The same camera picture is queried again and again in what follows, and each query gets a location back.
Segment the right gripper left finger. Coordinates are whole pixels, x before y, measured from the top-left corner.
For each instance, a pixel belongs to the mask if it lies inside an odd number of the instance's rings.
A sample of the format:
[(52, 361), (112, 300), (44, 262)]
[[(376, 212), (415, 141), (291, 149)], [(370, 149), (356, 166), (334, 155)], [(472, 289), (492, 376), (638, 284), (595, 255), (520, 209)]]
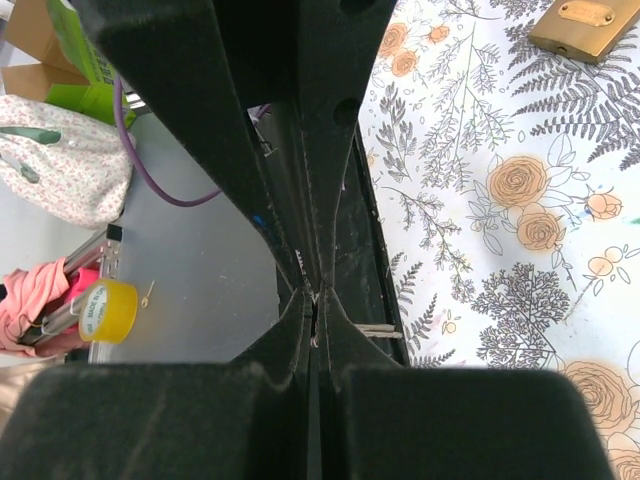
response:
[[(93, 43), (300, 280), (211, 1), (79, 1)], [(5, 479), (302, 479), (311, 299), (226, 364), (40, 373), (1, 438)]]

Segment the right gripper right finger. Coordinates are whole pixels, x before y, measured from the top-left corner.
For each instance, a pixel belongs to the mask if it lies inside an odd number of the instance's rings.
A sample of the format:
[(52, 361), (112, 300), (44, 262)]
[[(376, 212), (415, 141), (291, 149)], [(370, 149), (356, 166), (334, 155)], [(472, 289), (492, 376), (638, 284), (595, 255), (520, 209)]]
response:
[(349, 479), (608, 479), (584, 400), (546, 369), (402, 367), (344, 315), (335, 289), (336, 218), (360, 106), (392, 1), (299, 5), (299, 113), (324, 371), (339, 417), (325, 469)]

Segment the brass keys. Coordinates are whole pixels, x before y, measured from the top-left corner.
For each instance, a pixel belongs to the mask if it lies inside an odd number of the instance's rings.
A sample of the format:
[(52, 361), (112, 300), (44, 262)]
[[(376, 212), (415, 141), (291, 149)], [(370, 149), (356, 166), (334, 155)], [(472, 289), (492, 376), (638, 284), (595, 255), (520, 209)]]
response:
[(355, 327), (366, 337), (402, 339), (403, 334), (391, 324), (356, 324)]

